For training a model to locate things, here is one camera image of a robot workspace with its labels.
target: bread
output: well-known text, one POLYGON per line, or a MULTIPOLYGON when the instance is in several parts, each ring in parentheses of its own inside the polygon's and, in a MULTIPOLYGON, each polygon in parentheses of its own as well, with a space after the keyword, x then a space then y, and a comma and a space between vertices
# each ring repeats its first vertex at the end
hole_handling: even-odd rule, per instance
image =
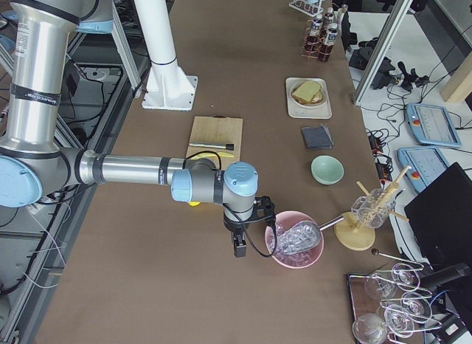
POLYGON ((322 85, 314 80, 306 80, 292 92, 292 98, 300 104, 316 104, 323 100, 322 85))

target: blue framed tablet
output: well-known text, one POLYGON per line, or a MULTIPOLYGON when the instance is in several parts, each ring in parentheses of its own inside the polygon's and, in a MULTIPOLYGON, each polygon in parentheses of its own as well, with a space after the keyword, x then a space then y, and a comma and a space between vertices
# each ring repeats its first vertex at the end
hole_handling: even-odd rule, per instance
POLYGON ((443 106, 409 104, 406 116, 413 135, 423 145, 458 148, 462 145, 451 116, 443 106))
POLYGON ((418 193, 425 190, 449 167, 448 160, 437 146, 399 148, 397 156, 402 168, 411 165, 412 169, 406 176, 418 193))

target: pink bowl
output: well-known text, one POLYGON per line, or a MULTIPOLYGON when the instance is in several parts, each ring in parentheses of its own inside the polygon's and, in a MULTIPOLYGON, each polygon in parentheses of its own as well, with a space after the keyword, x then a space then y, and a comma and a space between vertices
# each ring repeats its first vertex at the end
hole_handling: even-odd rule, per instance
MULTIPOLYGON (((310 216, 307 216, 304 213, 300 213, 299 211, 284 211, 282 213, 277 214, 277 236, 282 235, 285 231, 291 229, 293 226, 295 226, 301 221, 312 221, 314 224, 317 225, 317 223, 310 216)), ((267 246, 269 252, 272 251, 273 243, 274 233, 272 232, 272 229, 267 227, 265 229, 265 245, 267 246)), ((321 257, 324 246, 325 240, 323 239, 322 233, 321 241, 316 247, 312 248, 311 250, 297 253, 296 255, 286 255, 283 252, 277 251, 272 256, 272 258, 275 259, 277 263, 286 266, 287 268, 302 269, 314 264, 319 259, 319 257, 321 257)))

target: robotic arm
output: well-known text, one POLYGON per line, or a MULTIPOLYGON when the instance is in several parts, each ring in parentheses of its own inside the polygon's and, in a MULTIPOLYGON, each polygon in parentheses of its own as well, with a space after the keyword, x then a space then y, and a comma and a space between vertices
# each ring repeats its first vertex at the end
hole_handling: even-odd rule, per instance
POLYGON ((0 137, 0 205, 22 207, 77 184, 170 185, 176 201, 225 207, 223 220, 237 257, 246 254, 246 224, 265 219, 274 230, 274 205, 255 196, 258 176, 248 163, 219 171, 202 159, 114 156, 57 146, 69 34, 110 32, 112 0, 11 0, 11 5, 19 22, 7 132, 0 137))

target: white plate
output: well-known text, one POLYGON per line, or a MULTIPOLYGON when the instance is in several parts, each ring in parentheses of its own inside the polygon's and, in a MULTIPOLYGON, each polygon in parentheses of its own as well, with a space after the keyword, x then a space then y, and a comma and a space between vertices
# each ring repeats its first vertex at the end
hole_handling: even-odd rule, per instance
POLYGON ((329 119, 333 116, 330 105, 330 97, 327 93, 327 87, 325 80, 321 78, 294 78, 290 77, 285 80, 285 90, 287 93, 287 107, 288 115, 295 118, 301 119, 329 119), (316 107, 303 108, 300 104, 295 102, 291 96, 291 90, 294 86, 299 86, 306 80, 314 80, 322 85, 323 95, 326 97, 326 101, 316 107))

